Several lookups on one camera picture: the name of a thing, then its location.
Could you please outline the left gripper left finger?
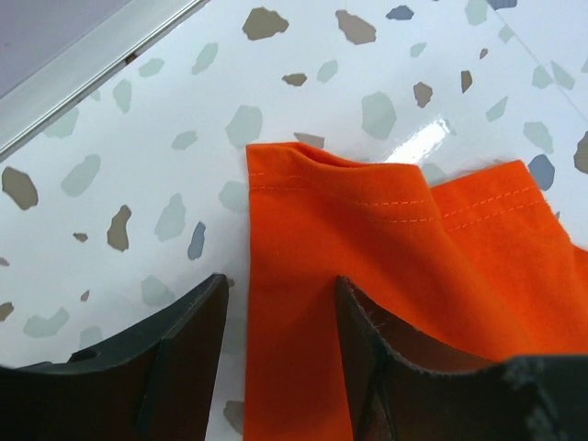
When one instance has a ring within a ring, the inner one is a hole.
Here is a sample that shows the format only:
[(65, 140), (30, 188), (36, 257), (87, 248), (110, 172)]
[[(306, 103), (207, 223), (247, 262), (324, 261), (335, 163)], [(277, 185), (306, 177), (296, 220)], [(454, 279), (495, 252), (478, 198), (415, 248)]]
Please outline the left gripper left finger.
[(204, 439), (228, 300), (213, 274), (65, 363), (3, 367), (2, 439)]

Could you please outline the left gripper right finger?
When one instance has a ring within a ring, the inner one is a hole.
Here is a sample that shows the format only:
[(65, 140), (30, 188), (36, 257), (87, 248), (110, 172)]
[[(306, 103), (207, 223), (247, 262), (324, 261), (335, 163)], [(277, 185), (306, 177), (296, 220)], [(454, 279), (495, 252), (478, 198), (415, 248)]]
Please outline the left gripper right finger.
[(503, 362), (446, 345), (347, 277), (334, 303), (355, 440), (584, 440), (587, 357)]

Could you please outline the orange t shirt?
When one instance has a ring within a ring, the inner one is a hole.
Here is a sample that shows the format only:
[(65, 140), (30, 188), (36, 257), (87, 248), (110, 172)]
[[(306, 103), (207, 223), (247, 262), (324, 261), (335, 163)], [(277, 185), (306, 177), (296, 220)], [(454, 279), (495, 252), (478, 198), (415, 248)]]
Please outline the orange t shirt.
[(347, 277), (477, 357), (587, 357), (587, 253), (519, 161), (430, 187), (411, 164), (301, 142), (246, 150), (250, 288), (243, 436), (355, 440), (334, 303)]

